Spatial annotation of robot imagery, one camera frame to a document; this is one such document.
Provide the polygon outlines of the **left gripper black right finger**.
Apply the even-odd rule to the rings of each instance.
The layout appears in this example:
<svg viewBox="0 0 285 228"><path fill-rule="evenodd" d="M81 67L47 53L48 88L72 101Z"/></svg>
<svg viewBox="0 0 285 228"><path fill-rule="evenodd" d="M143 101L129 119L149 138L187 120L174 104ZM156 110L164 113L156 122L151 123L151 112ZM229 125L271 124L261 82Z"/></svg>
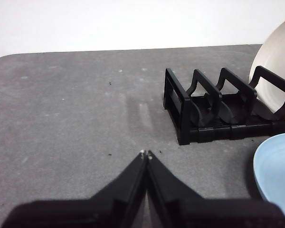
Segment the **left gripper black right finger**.
<svg viewBox="0 0 285 228"><path fill-rule="evenodd" d="M146 158L153 218L163 228L285 228L285 215L277 205L253 199L206 199L151 151Z"/></svg>

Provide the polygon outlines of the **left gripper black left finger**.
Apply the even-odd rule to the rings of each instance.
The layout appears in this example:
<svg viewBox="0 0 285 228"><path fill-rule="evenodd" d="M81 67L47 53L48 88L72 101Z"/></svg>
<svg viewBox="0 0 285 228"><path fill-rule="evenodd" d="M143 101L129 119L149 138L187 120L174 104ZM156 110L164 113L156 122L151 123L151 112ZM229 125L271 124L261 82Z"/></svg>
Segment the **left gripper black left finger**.
<svg viewBox="0 0 285 228"><path fill-rule="evenodd" d="M88 199L38 200L16 206L4 228L129 228L145 197L148 157L139 153Z"/></svg>

